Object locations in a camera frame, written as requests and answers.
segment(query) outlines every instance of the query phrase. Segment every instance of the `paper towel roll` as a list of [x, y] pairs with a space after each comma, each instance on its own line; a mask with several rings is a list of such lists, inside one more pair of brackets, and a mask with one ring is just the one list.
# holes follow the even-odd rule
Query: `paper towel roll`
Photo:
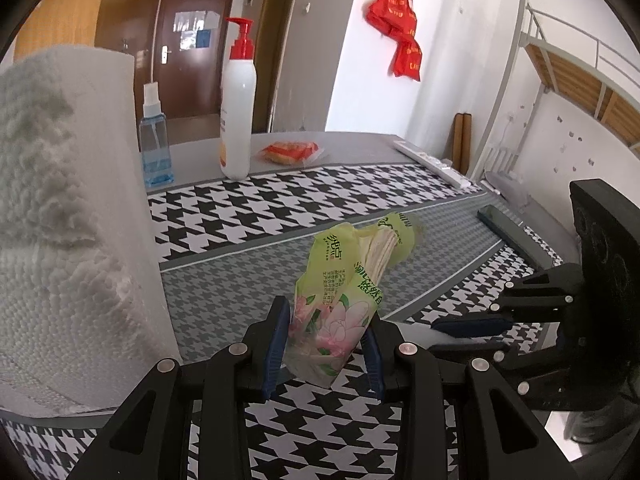
[[134, 58], [63, 45], [0, 75], [0, 406], [118, 406], [180, 360], [140, 170]]

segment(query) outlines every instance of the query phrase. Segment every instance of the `tissue package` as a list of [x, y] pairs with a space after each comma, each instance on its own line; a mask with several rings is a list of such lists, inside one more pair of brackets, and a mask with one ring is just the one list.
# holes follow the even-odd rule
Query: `tissue package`
[[0, 75], [0, 406], [118, 406], [180, 362], [140, 170], [134, 58], [56, 46]]
[[356, 229], [348, 222], [318, 233], [296, 282], [283, 362], [297, 378], [329, 388], [383, 301], [387, 265], [407, 259], [420, 229], [403, 213]]

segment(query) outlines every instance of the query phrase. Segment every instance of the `wooden post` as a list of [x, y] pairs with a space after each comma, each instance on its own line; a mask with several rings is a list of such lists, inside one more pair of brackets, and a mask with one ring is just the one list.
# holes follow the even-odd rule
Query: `wooden post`
[[460, 171], [460, 161], [462, 160], [462, 124], [463, 114], [456, 114], [453, 123], [453, 152], [451, 153], [453, 169], [456, 171]]
[[460, 157], [460, 173], [469, 171], [471, 152], [471, 114], [465, 114], [462, 120], [462, 155]]

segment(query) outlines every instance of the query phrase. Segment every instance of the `spray bottle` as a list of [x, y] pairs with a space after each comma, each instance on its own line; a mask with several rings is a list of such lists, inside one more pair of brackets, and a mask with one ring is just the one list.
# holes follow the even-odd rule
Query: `spray bottle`
[[220, 167], [227, 177], [242, 180], [249, 174], [254, 121], [254, 44], [248, 37], [253, 21], [245, 18], [228, 20], [239, 25], [240, 33], [222, 74]]
[[147, 189], [174, 181], [166, 134], [166, 116], [158, 97], [158, 83], [145, 84], [143, 117], [138, 128], [142, 172]]

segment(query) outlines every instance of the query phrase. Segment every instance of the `table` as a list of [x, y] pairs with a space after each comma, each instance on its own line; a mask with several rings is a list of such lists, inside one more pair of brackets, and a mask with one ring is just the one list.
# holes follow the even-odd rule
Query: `table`
[[[253, 150], [299, 135], [254, 136]], [[381, 282], [386, 299], [380, 314], [387, 319], [419, 332], [440, 316], [488, 308], [505, 281], [532, 272], [476, 218], [478, 208], [493, 203], [520, 221], [494, 194], [478, 186], [453, 189], [395, 152], [389, 145], [394, 137], [322, 135], [329, 150], [322, 165], [290, 170], [255, 162], [243, 182], [220, 179], [215, 156], [204, 149], [215, 148], [215, 139], [172, 147], [177, 181], [150, 193], [148, 200], [167, 303], [185, 362], [206, 359], [238, 341], [249, 324], [264, 318], [274, 295], [292, 300], [316, 233], [341, 221], [371, 223], [390, 208], [413, 215], [427, 235], [414, 256], [389, 269]], [[360, 148], [365, 160], [357, 160]], [[197, 163], [192, 158], [188, 164], [189, 153]], [[559, 262], [543, 240], [528, 232]], [[541, 333], [538, 324], [517, 325], [500, 339], [527, 352]], [[446, 410], [452, 470], [455, 421], [452, 406]], [[364, 359], [355, 352], [331, 390], [293, 379], [278, 386], [267, 404], [249, 406], [254, 474], [270, 480], [287, 475], [389, 478], [400, 416], [399, 406], [381, 406], [373, 398]], [[71, 422], [62, 419], [49, 422], [48, 428], [16, 419], [2, 424], [32, 468], [64, 478], [98, 428], [92, 426], [96, 419], [81, 419], [84, 428], [76, 418], [75, 429], [63, 429]], [[190, 478], [197, 472], [198, 424], [195, 413]]]

